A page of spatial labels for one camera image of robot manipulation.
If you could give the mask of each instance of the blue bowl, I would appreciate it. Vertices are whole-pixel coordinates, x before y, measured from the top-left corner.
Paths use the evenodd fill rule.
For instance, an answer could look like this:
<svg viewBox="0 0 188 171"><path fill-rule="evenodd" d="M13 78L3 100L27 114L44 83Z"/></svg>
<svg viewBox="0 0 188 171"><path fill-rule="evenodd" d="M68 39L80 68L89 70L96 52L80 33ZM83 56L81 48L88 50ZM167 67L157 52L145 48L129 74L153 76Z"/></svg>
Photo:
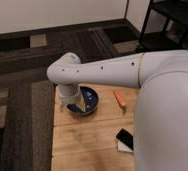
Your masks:
<svg viewBox="0 0 188 171"><path fill-rule="evenodd" d="M67 105L67 108L71 112L76 113L77 115L86 116L93 113L96 110L99 102L99 97L98 94L89 87L80 87L80 90L85 103L85 111L80 109L75 104L69 104Z"/></svg>

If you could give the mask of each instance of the white wall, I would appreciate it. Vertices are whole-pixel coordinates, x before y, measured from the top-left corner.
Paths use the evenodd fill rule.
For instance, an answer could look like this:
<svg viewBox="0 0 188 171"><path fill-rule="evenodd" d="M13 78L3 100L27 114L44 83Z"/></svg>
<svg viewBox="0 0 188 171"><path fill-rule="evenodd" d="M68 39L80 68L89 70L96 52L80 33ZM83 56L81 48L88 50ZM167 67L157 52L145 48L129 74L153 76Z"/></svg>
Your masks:
<svg viewBox="0 0 188 171"><path fill-rule="evenodd" d="M0 0L0 33L120 19L127 0Z"/></svg>
<svg viewBox="0 0 188 171"><path fill-rule="evenodd" d="M150 0L130 0L127 19L133 24L137 30L141 31L147 8ZM150 19L147 26L147 32L161 30L164 24L164 17L151 10Z"/></svg>

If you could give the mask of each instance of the black phone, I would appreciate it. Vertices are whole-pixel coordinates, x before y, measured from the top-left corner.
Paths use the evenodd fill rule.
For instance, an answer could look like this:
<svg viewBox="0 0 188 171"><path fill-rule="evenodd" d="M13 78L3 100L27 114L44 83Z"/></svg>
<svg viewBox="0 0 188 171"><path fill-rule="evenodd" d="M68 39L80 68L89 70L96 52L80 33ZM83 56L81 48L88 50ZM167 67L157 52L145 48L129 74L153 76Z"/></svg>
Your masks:
<svg viewBox="0 0 188 171"><path fill-rule="evenodd" d="M128 131L121 129L116 135L116 138L133 150L133 136Z"/></svg>

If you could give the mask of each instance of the shelf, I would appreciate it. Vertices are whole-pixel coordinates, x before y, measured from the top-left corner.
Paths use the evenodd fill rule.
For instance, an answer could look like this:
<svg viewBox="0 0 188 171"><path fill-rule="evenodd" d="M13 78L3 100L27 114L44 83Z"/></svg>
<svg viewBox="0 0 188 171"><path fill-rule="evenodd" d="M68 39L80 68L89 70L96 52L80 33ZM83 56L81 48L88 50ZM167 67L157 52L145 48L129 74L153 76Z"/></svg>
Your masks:
<svg viewBox="0 0 188 171"><path fill-rule="evenodd" d="M160 1L152 3L152 9L173 21L188 26L188 3L183 1Z"/></svg>
<svg viewBox="0 0 188 171"><path fill-rule="evenodd" d="M150 51L181 49L177 43L169 39L163 32L145 34L140 44Z"/></svg>

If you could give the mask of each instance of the black shelf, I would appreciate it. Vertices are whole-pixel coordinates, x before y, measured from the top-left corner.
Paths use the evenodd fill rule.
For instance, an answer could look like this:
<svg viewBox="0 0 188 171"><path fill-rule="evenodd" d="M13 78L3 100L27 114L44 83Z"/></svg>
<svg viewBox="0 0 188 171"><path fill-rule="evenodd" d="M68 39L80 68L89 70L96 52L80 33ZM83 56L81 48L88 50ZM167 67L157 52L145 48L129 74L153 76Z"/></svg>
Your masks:
<svg viewBox="0 0 188 171"><path fill-rule="evenodd" d="M152 9L171 20L188 26L188 3L183 1L161 1L152 3Z"/></svg>
<svg viewBox="0 0 188 171"><path fill-rule="evenodd" d="M178 43L168 38L163 32L145 34L140 44L148 51L181 49Z"/></svg>
<svg viewBox="0 0 188 171"><path fill-rule="evenodd" d="M146 34L145 30L148 24L151 10L154 10L166 17L166 22L164 23L163 29L160 32ZM166 35L170 21L178 23L183 28L182 34L178 37L177 42L172 41ZM185 2L184 0L163 0L155 2L155 0L150 0L139 38L139 42L144 49L148 51L181 49L182 47L185 47L185 40L187 36L188 1Z"/></svg>

